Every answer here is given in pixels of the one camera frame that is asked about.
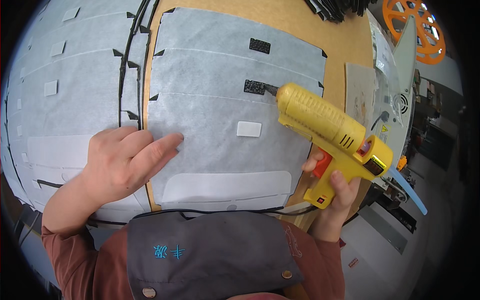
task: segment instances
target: glue gun nozzle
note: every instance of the glue gun nozzle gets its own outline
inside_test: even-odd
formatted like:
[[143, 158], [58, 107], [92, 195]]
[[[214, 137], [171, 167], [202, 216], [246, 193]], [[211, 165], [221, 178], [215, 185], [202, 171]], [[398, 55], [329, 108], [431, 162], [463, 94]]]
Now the glue gun nozzle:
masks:
[[274, 96], [276, 96], [276, 93], [278, 91], [278, 87], [276, 87], [274, 85], [269, 85], [269, 84], [265, 84], [264, 89], [265, 89], [265, 91], [271, 93]]

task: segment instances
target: gray apron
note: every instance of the gray apron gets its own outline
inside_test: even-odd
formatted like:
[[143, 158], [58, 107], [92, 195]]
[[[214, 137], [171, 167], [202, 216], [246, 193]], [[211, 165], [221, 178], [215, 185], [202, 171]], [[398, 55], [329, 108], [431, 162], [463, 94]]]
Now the gray apron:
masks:
[[220, 300], [303, 280], [280, 222], [249, 212], [133, 219], [127, 275], [136, 300]]

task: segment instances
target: yellow glue gun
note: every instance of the yellow glue gun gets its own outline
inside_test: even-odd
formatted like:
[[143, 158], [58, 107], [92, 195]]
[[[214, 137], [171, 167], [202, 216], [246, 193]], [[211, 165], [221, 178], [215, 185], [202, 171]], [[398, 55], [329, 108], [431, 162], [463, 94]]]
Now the yellow glue gun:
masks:
[[392, 150], [375, 135], [365, 139], [365, 127], [334, 105], [294, 83], [278, 89], [265, 86], [276, 96], [278, 121], [317, 145], [324, 154], [313, 171], [319, 181], [306, 191], [305, 201], [321, 209], [331, 203], [335, 192], [330, 175], [336, 169], [348, 182], [353, 177], [372, 180], [390, 168]]

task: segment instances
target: wooden table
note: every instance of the wooden table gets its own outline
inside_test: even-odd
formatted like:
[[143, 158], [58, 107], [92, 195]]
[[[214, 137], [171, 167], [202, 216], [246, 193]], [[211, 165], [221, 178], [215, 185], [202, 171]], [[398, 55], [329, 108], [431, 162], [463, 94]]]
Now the wooden table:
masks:
[[[325, 66], [324, 99], [338, 108], [345, 110], [346, 77], [345, 63], [351, 62], [366, 67], [373, 67], [372, 39], [367, 16], [358, 17], [348, 14], [345, 21], [335, 24], [322, 21], [314, 14], [304, 0], [161, 0], [157, 6], [152, 23], [151, 42], [145, 66], [144, 85], [144, 128], [148, 128], [147, 105], [150, 95], [150, 72], [155, 50], [156, 35], [162, 13], [175, 7], [189, 7], [223, 12], [260, 22], [296, 36], [324, 50], [328, 58]], [[317, 151], [314, 147], [311, 154]], [[295, 193], [290, 196], [286, 207], [303, 202], [303, 195], [313, 184], [310, 174], [303, 174]], [[355, 209], [364, 198], [371, 182], [362, 180], [360, 191], [352, 208]], [[161, 206], [154, 203], [151, 182], [147, 190], [152, 211], [160, 210]], [[300, 228], [307, 230], [318, 211], [298, 217], [285, 217]]]

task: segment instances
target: brown shirt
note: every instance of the brown shirt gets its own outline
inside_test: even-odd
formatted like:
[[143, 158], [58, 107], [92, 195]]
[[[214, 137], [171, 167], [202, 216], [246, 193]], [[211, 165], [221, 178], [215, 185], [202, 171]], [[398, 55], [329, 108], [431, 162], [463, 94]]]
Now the brown shirt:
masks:
[[[345, 282], [338, 242], [314, 240], [295, 225], [280, 222], [304, 277], [303, 297], [295, 299], [306, 298], [305, 294], [310, 300], [343, 299]], [[43, 245], [65, 299], [133, 299], [127, 278], [127, 226], [116, 231], [99, 251], [86, 228], [65, 237], [42, 227]]]

